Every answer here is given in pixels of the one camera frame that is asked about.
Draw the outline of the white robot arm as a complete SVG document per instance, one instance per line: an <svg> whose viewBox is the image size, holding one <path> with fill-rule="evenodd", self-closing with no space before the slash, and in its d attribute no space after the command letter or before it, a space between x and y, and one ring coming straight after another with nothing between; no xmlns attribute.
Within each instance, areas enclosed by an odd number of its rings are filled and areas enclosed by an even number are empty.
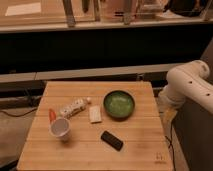
<svg viewBox="0 0 213 171"><path fill-rule="evenodd" d="M209 75L209 66L202 60L178 65L167 72L167 85L159 96L174 108L180 108L190 98L213 113L213 85L206 81Z"/></svg>

